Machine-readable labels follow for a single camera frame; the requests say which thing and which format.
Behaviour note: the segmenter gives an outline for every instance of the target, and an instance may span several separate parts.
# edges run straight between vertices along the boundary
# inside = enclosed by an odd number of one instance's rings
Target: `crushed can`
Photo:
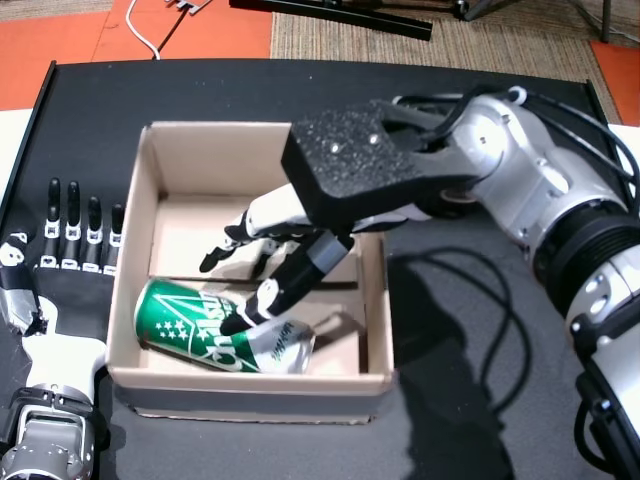
[[[138,298],[138,340],[159,350],[229,372],[303,373],[315,334],[304,323],[274,319],[231,336],[220,325],[241,297],[197,291],[151,279]]]

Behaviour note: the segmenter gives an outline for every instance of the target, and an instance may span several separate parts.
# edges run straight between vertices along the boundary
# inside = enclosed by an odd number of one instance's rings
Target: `robotic hand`
[[[443,103],[453,105],[444,116],[437,108]],[[536,103],[559,107],[608,135],[633,175]],[[543,121],[618,175],[626,202],[582,157],[558,147]],[[640,478],[640,197],[628,186],[640,185],[640,171],[606,127],[520,87],[478,87],[296,122],[282,165],[291,184],[253,201],[201,270],[256,239],[296,234],[305,241],[259,285],[246,309],[222,325],[223,334],[285,313],[348,253],[352,234],[424,220],[438,213],[433,206],[441,192],[462,188],[521,248],[566,319],[585,369],[577,380],[583,398],[577,419],[591,413],[605,459],[584,442],[578,442],[580,453],[617,478]]]
[[[30,235],[10,234],[0,246],[2,316],[31,360],[26,385],[14,393],[0,425],[2,480],[89,479],[108,434],[94,401],[107,333],[107,319],[96,312],[108,304],[97,309],[96,302],[110,298],[124,210],[113,208],[103,266],[100,201],[89,199],[85,238],[76,182],[69,184],[67,206],[61,228],[60,182],[52,179],[44,245],[34,269],[25,259]]]

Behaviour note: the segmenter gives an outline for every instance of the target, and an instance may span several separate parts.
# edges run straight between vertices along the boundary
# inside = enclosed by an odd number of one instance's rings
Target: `robotic arm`
[[[306,239],[222,326],[232,334],[301,300],[347,255],[352,234],[437,215],[440,192],[464,188],[521,248],[565,318],[585,369],[579,415],[591,413],[606,458],[591,463],[640,478],[638,201],[627,205],[584,159],[555,145],[527,94],[477,88],[447,98],[457,103],[446,117],[422,108],[423,99],[403,106],[409,99],[400,98],[294,123],[282,160],[291,184],[252,202],[201,270],[256,239],[286,241],[292,231]],[[637,169],[632,177],[605,166],[625,185],[638,182]]]

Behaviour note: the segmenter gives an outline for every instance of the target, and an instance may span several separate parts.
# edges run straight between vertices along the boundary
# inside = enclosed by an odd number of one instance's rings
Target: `black table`
[[[15,172],[3,235],[42,218],[45,187],[54,175],[63,184],[78,180],[85,195],[99,195],[105,204],[126,198],[140,130],[154,120],[289,121],[371,98],[459,91],[477,83],[519,84],[601,114],[587,85],[439,68],[236,60],[57,67]],[[575,122],[569,126],[589,134]],[[601,139],[590,139],[604,148]],[[380,418],[366,426],[146,419],[123,405],[104,378],[98,398],[112,439],[100,459],[100,478],[606,478],[583,462],[573,444],[579,403],[573,384],[580,366],[562,320],[491,219],[478,211],[462,222],[406,225],[389,234],[388,250],[399,375]],[[426,261],[394,261],[407,253]],[[526,326],[531,373],[499,420],[478,385],[478,371],[504,301],[498,305],[434,258],[476,277],[499,299],[510,294]],[[511,326],[488,379],[495,400],[517,381],[524,360],[522,339]],[[0,405],[6,405],[26,378],[27,359],[4,330],[0,365]]]

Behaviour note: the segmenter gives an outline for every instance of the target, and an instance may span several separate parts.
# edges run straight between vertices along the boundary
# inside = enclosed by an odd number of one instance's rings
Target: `black cable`
[[[483,263],[487,268],[489,268],[493,274],[496,276],[496,278],[498,279],[498,281],[500,282],[504,292],[505,292],[505,299],[500,298],[500,296],[498,294],[496,294],[493,290],[491,290],[489,287],[487,287],[486,285],[484,285],[482,282],[480,282],[477,278],[475,278],[473,275],[468,274],[467,272],[465,272],[464,270],[461,270],[447,262],[444,262],[442,260],[437,260],[435,258],[431,258],[431,255],[434,254],[439,254],[439,253],[460,253],[460,254],[465,254],[465,255],[469,255],[472,256],[473,258],[479,260],[481,263]],[[513,311],[513,304],[512,304],[512,297],[511,297],[511,290],[509,289],[509,286],[506,282],[506,280],[504,279],[504,277],[502,276],[501,272],[498,271],[498,269],[495,267],[495,265],[493,265],[489,260],[478,256],[478,255],[473,255],[470,252],[464,250],[464,249],[458,249],[458,248],[452,248],[452,247],[446,247],[443,249],[438,249],[438,250],[434,250],[428,253],[428,255],[407,255],[406,257],[401,256],[401,257],[396,257],[396,259],[394,261],[414,261],[414,260],[419,260],[425,263],[430,263],[436,267],[439,267],[443,270],[449,271],[450,273],[453,273],[454,275],[459,276],[460,278],[462,278],[463,280],[465,280],[466,282],[468,282],[469,284],[471,284],[472,286],[476,287],[478,290],[480,290],[482,293],[484,293],[485,295],[487,295],[489,298],[491,298],[494,302],[496,302],[498,305],[500,305],[504,310],[505,310],[505,316],[502,319],[502,322],[500,324],[500,327],[498,328],[498,334],[494,337],[493,341],[491,342],[491,345],[489,346],[489,349],[487,350],[487,353],[485,355],[485,358],[482,362],[482,365],[480,367],[480,385],[482,385],[483,388],[485,388],[486,391],[488,391],[488,386],[486,385],[487,382],[487,378],[489,376],[489,371],[491,369],[491,365],[495,359],[495,356],[498,352],[498,349],[500,347],[500,344],[503,342],[506,333],[508,331],[508,327],[510,325],[509,323],[509,319],[513,319],[513,323],[516,326],[516,329],[520,335],[521,341],[522,341],[522,346],[523,346],[523,352],[524,352],[524,362],[523,362],[523,367],[522,367],[522,371],[520,372],[520,374],[518,375],[518,381],[515,383],[515,385],[513,385],[511,387],[511,389],[508,391],[508,393],[504,396],[504,398],[499,401],[496,402],[493,407],[492,407],[492,411],[494,414],[499,415],[500,413],[502,413],[504,410],[506,410],[509,405],[511,405],[513,403],[513,401],[516,399],[516,397],[520,394],[520,392],[522,391],[525,383],[527,382],[529,375],[531,374],[531,360],[533,357],[533,348],[531,346],[531,340],[529,339],[529,335],[526,331],[526,327],[524,326],[524,322],[523,320],[520,318],[520,316],[518,314],[516,314]]]
[[[580,110],[572,107],[571,105],[567,105],[566,103],[560,102],[554,98],[547,97],[546,95],[542,95],[536,92],[531,92],[529,90],[527,90],[527,97],[528,98],[531,97],[536,100],[539,100],[543,103],[546,103],[547,105],[551,105],[554,108],[557,108],[559,110],[562,110],[566,113],[573,115],[574,117],[579,118],[583,122],[599,130],[607,138],[612,140],[616,144],[616,146],[620,148],[620,150],[622,150],[622,153],[624,153],[624,155],[627,157],[627,160],[629,160],[629,163],[631,164],[631,169],[633,170],[633,177],[634,177],[633,185],[636,187],[636,194],[633,197],[630,213],[634,216],[634,218],[638,218],[638,215],[640,214],[640,167],[638,166],[638,163],[636,162],[635,157],[631,153],[631,150],[629,150],[629,147],[627,147],[627,145],[622,140],[620,140],[620,138],[615,133],[609,130],[609,127],[607,127],[606,125],[603,125],[595,118],[591,117],[590,115],[587,115],[586,113],[581,112]]]
[[[180,12],[180,16],[176,20],[176,23],[173,24],[173,27],[171,27],[171,30],[169,30],[169,33],[167,33],[167,36],[164,37],[164,40],[162,40],[162,42],[160,42],[160,45],[158,46],[158,52],[160,52],[164,48],[164,46],[167,44],[169,39],[173,36],[173,34],[177,30],[178,26],[182,23],[182,20],[184,19],[184,17],[187,16],[187,13],[189,13],[189,9],[188,8],[183,8],[182,12]]]
[[[542,120],[544,123],[546,123],[550,127],[554,128],[555,130],[557,130],[558,132],[560,132],[561,134],[563,134],[567,138],[573,140],[575,143],[577,143],[582,148],[584,148],[587,152],[591,153],[605,167],[607,167],[610,170],[612,170],[616,175],[619,175],[620,177],[622,177],[622,179],[625,180],[627,183],[632,181],[632,180],[634,180],[633,175],[628,173],[624,168],[622,168],[620,165],[615,163],[613,161],[613,159],[607,157],[604,153],[602,153],[596,147],[591,145],[589,142],[587,142],[580,135],[575,134],[574,132],[569,130],[567,127],[562,125],[560,122],[555,121],[553,118],[551,118],[548,115],[542,113],[541,111],[539,111],[539,110],[537,110],[535,108],[531,108],[531,106],[528,105],[528,104],[525,104],[525,108],[527,110],[529,110],[531,113],[535,114],[537,117],[539,117],[540,120]]]
[[[500,92],[503,92],[503,90],[488,85],[478,85],[477,87],[472,88],[464,95],[462,95],[462,97],[460,97],[458,102],[455,104],[453,109],[449,112],[449,114],[440,125],[424,135],[424,140],[429,144],[447,137],[462,117],[462,114],[467,109],[467,106],[469,106],[471,100],[480,95],[488,93],[495,94]]]
[[[584,403],[584,401],[581,402],[578,407],[578,412],[576,413],[575,423],[573,424],[573,439],[576,443],[576,447],[578,447],[578,452],[591,466],[598,470],[602,470],[605,473],[613,473],[607,461],[593,453],[589,448],[589,445],[587,445],[587,440],[584,437],[584,427],[587,421],[588,412],[589,408],[587,407],[587,404]]]

